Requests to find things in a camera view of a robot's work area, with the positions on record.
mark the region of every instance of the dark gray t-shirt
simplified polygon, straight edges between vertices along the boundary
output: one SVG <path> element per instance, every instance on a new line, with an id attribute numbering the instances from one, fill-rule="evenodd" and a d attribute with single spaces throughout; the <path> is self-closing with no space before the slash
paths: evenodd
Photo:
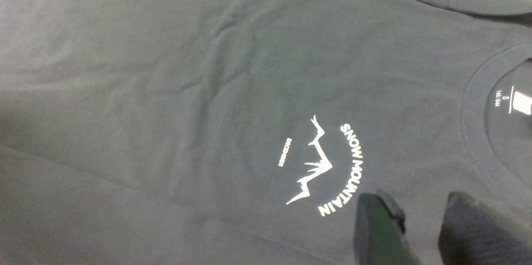
<path id="1" fill-rule="evenodd" d="M 530 225 L 486 114 L 532 30 L 483 16 L 530 1 L 2 2 L 0 225 L 36 263 L 353 264 L 377 188 L 426 264 L 450 191 Z"/>

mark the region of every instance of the white print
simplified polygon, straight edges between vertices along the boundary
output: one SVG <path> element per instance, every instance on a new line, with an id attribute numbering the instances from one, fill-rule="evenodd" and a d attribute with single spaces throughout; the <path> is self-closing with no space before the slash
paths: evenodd
<path id="1" fill-rule="evenodd" d="M 349 142 L 349 146 L 351 147 L 351 153 L 353 153 L 353 164 L 354 166 L 351 168 L 351 178 L 347 181 L 347 185 L 345 185 L 345 189 L 340 192 L 336 196 L 336 199 L 333 199 L 332 201 L 328 202 L 327 204 L 324 204 L 323 206 L 318 206 L 318 210 L 321 214 L 321 216 L 329 215 L 331 213 L 336 212 L 336 208 L 342 208 L 345 206 L 347 202 L 353 197 L 353 193 L 355 193 L 358 189 L 358 184 L 360 184 L 360 179 L 362 178 L 362 168 L 360 165 L 362 165 L 364 162 L 360 159 L 363 159 L 362 156 L 362 150 L 360 148 L 360 141 L 357 138 L 357 135 L 354 134 L 353 130 L 351 130 L 351 126 L 349 124 L 345 124 L 340 127 L 340 131 L 343 132 L 345 136 L 347 136 L 347 141 Z"/>
<path id="2" fill-rule="evenodd" d="M 510 103 L 509 103 L 510 107 L 508 107 L 508 114 L 512 113 L 512 100 L 513 100 L 513 90 L 514 89 L 515 89 L 515 86 L 512 85 L 512 91 L 510 92 Z"/>
<path id="3" fill-rule="evenodd" d="M 303 178 L 300 178 L 298 180 L 298 183 L 301 185 L 301 193 L 294 196 L 290 201 L 288 201 L 286 204 L 295 202 L 298 199 L 309 197 L 310 192 L 308 191 L 307 183 L 316 178 L 317 176 L 320 176 L 321 174 L 329 171 L 331 168 L 333 168 L 332 164 L 330 163 L 329 159 L 327 159 L 327 156 L 325 155 L 325 152 L 323 152 L 323 149 L 321 148 L 319 139 L 321 136 L 325 135 L 325 131 L 321 128 L 320 124 L 316 120 L 316 116 L 314 115 L 313 119 L 311 119 L 312 123 L 316 127 L 317 135 L 314 137 L 314 140 L 308 144 L 308 146 L 314 146 L 316 151 L 318 152 L 318 155 L 321 157 L 321 160 L 316 163 L 305 163 L 305 165 L 312 165 L 315 166 L 315 168 L 311 168 L 308 170 L 308 172 L 314 172 L 313 174 L 310 174 L 308 176 L 305 176 Z"/>
<path id="4" fill-rule="evenodd" d="M 495 107 L 499 107 L 500 106 L 500 97 L 502 96 L 501 93 L 502 93 L 502 90 L 498 90 L 495 93 Z"/>
<path id="5" fill-rule="evenodd" d="M 285 147 L 283 147 L 283 154 L 281 154 L 281 158 L 279 159 L 279 167 L 283 167 L 285 165 L 286 155 L 288 153 L 288 150 L 290 149 L 290 144 L 292 140 L 291 138 L 287 138 L 285 142 Z"/>
<path id="6" fill-rule="evenodd" d="M 515 91 L 513 95 L 513 109 L 530 115 L 532 113 L 532 98 L 525 96 L 519 91 Z"/>

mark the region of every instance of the mountain graphic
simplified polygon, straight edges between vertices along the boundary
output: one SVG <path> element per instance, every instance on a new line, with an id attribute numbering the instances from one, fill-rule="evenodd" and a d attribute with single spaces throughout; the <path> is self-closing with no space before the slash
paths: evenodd
<path id="1" fill-rule="evenodd" d="M 316 137 L 314 137 L 314 140 L 312 140 L 312 142 L 310 142 L 308 144 L 308 146 L 314 146 L 314 148 L 318 152 L 318 155 L 320 156 L 321 160 L 318 161 L 318 162 L 314 162 L 314 163 L 313 162 L 305 163 L 305 165 L 314 166 L 314 168 L 311 168 L 310 170 L 308 170 L 308 172 L 312 172 L 312 174 L 309 174 L 308 176 L 304 176 L 303 178 L 300 178 L 298 180 L 298 183 L 301 186 L 301 193 L 299 193 L 298 195 L 294 196 L 290 201 L 288 201 L 286 203 L 287 205 L 289 203 L 295 202 L 298 199 L 301 199 L 301 198 L 304 198 L 304 197 L 309 197 L 310 196 L 310 191 L 308 191 L 307 183 L 312 181 L 314 178 L 317 178 L 321 174 L 329 171 L 331 168 L 333 168 L 331 162 L 329 161 L 329 159 L 327 159 L 327 156 L 325 155 L 325 152 L 321 148 L 321 145 L 320 145 L 320 142 L 319 142 L 321 136 L 325 135 L 325 131 L 321 128 L 320 124 L 318 123 L 318 121 L 316 119 L 316 115 L 314 115 L 314 117 L 313 117 L 313 119 L 311 119 L 311 121 L 314 124 L 314 126 L 316 127 L 316 130 L 318 132 L 316 134 Z"/>

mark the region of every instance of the t-shirt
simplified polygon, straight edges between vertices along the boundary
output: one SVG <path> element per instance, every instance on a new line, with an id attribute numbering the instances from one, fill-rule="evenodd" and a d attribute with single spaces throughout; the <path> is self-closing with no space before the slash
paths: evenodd
<path id="1" fill-rule="evenodd" d="M 451 191 L 530 226 L 532 0 L 1 2 L 0 231 L 35 264 L 353 264 L 376 189 L 428 265 Z"/>

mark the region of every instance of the crew neckline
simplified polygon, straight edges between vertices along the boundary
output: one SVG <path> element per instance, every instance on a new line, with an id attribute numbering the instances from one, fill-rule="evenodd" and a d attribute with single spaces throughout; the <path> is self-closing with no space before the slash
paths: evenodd
<path id="1" fill-rule="evenodd" d="M 485 110 L 488 96 L 504 75 L 532 58 L 532 44 L 522 43 L 489 58 L 471 76 L 458 109 L 458 129 L 465 142 L 464 150 L 492 191 L 504 195 L 511 203 L 532 209 L 532 188 L 528 187 L 500 161 L 486 131 Z"/>

